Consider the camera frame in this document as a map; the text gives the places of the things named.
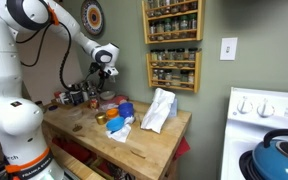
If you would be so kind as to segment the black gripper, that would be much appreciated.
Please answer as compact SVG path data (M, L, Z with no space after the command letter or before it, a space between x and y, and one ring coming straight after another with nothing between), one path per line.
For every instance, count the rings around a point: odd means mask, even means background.
M105 80L109 78L109 74L104 71L100 64L92 62L89 67L89 75L94 73L98 73L99 83L97 86L97 91L101 92L103 90Z

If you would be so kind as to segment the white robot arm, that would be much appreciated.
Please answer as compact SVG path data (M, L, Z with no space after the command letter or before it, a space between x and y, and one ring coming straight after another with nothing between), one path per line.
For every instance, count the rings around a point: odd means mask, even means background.
M0 144L6 173L18 180L63 180L41 123L43 111L22 97L22 69L16 46L19 33L51 28L59 37L77 42L93 60L115 76L119 48L87 38L77 21L54 0L0 0Z

